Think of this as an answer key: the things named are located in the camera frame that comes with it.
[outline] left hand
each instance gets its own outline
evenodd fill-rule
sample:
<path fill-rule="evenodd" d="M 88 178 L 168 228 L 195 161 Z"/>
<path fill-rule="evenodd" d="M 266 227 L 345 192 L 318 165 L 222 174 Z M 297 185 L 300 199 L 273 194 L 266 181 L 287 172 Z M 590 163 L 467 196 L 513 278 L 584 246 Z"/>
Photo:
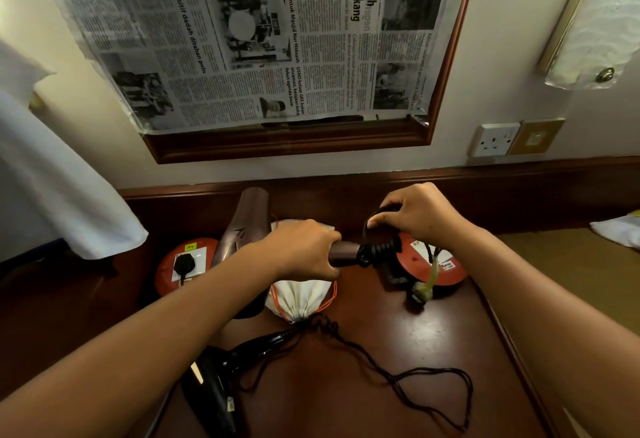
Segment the left hand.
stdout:
<path fill-rule="evenodd" d="M 341 237 L 340 232 L 309 219 L 281 224 L 255 246 L 275 266 L 278 280 L 333 281 L 340 270 L 329 264 L 329 250 Z"/>

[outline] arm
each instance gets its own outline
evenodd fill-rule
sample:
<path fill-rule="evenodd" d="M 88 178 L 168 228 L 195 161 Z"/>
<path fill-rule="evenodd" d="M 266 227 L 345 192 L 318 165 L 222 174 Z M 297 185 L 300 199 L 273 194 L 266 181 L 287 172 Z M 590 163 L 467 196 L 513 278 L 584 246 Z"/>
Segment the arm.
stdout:
<path fill-rule="evenodd" d="M 278 279 L 336 279 L 340 238 L 287 224 L 118 323 L 0 403 L 0 436 L 119 437 L 238 310 Z"/>
<path fill-rule="evenodd" d="M 640 436 L 640 337 L 464 219 L 432 183 L 390 193 L 372 217 L 451 251 L 482 288 L 535 375 L 594 436 Z"/>

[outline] newspaper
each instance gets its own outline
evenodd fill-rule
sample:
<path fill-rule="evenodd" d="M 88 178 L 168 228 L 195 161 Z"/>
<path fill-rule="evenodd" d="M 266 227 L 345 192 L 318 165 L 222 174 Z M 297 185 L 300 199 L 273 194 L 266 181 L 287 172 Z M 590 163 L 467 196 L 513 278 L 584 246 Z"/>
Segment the newspaper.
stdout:
<path fill-rule="evenodd" d="M 63 0 L 140 132 L 406 115 L 444 0 Z"/>

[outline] light switch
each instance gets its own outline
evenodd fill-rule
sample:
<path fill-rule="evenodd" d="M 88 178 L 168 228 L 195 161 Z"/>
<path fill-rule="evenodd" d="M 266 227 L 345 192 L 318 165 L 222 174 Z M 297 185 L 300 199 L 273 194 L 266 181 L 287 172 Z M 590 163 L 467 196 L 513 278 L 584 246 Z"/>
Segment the light switch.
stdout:
<path fill-rule="evenodd" d="M 540 144 L 543 139 L 545 139 L 544 132 L 531 133 L 529 135 L 529 139 L 527 140 L 527 146 L 536 146 Z"/>
<path fill-rule="evenodd" d="M 564 118 L 523 121 L 522 128 L 511 144 L 509 155 L 546 153 L 565 121 Z"/>

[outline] black plug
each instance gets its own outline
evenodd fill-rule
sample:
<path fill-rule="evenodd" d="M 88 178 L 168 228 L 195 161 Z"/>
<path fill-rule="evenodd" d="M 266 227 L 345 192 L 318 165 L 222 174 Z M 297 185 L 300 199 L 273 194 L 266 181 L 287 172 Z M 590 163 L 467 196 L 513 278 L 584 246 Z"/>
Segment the black plug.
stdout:
<path fill-rule="evenodd" d="M 184 284 L 184 279 L 186 275 L 193 271 L 193 268 L 196 267 L 196 260 L 190 253 L 180 254 L 177 258 L 175 258 L 175 263 L 173 264 L 173 271 L 175 271 L 178 275 L 180 275 L 180 286 Z"/>

